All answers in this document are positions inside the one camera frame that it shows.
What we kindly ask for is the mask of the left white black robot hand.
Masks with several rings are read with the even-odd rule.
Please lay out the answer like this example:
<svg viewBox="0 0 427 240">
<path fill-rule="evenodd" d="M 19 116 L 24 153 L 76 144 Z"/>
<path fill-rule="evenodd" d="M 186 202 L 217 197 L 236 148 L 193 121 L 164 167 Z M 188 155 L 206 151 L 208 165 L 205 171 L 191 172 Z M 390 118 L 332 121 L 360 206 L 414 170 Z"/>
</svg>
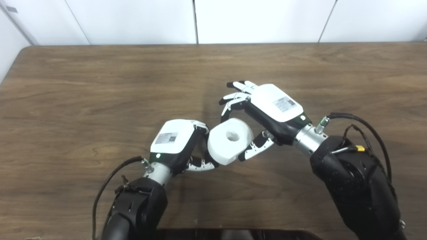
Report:
<svg viewBox="0 0 427 240">
<path fill-rule="evenodd" d="M 154 138 L 148 161 L 160 163 L 172 171 L 172 176 L 189 171 L 207 171 L 220 166 L 206 149 L 202 157 L 192 155 L 198 143 L 207 144 L 209 127 L 197 120 L 174 119 L 165 122 Z"/>
</svg>

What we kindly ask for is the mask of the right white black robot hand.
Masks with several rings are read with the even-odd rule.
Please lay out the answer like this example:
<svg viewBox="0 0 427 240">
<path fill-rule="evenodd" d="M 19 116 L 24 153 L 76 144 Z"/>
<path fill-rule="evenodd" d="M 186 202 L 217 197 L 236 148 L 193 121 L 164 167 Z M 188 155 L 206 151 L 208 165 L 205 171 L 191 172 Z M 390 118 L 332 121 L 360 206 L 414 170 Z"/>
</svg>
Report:
<svg viewBox="0 0 427 240">
<path fill-rule="evenodd" d="M 228 120 L 234 110 L 243 110 L 264 127 L 238 155 L 241 162 L 273 144 L 292 146 L 297 134 L 312 123 L 305 115 L 302 105 L 273 84 L 256 85 L 250 81 L 235 81 L 227 83 L 226 86 L 234 88 L 236 92 L 219 101 L 219 105 L 224 106 L 220 121 Z"/>
</svg>

